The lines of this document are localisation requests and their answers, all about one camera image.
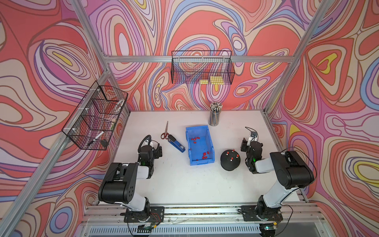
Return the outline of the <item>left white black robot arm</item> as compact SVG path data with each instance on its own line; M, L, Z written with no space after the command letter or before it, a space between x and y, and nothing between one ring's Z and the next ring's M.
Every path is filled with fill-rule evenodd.
M154 172L154 161L162 157L160 144L155 148L141 145L138 148L138 162L112 163L100 185L98 199L108 204L119 204L126 208L120 215L125 223L159 224L163 220L164 207L151 207L147 197L136 191L137 180L150 179Z

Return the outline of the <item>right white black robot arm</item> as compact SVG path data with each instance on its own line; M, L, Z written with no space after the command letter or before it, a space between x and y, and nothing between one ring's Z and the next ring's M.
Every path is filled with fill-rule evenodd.
M276 175L276 182L259 197L253 211L259 220L278 217L283 201L296 190L315 181L316 175L296 151L271 152L270 157L264 159L263 144L252 138L244 138L240 149L246 153L245 164L251 173L264 174L273 171Z

